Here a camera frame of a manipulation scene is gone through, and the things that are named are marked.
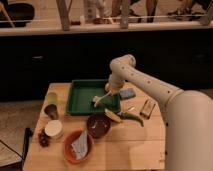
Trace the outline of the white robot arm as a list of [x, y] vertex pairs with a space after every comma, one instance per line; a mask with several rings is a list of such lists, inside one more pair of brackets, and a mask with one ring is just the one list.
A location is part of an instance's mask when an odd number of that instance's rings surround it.
[[110, 89], [117, 93], [129, 81], [165, 109], [165, 171], [213, 171], [213, 100], [147, 75], [135, 65], [131, 54], [113, 59]]

